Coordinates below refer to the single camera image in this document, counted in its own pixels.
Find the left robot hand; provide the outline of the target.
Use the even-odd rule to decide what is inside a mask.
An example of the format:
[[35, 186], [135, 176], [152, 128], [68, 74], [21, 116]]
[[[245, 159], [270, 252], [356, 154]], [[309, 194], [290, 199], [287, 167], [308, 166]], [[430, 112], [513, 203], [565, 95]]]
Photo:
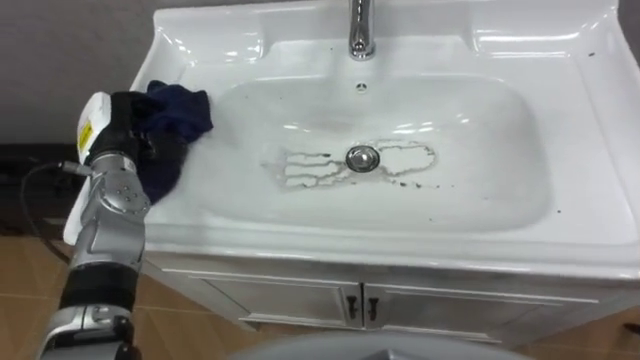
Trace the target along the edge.
[[118, 153], [138, 163], [141, 126], [166, 106], [147, 94], [122, 91], [94, 93], [85, 104], [77, 125], [79, 162], [90, 165], [106, 153]]

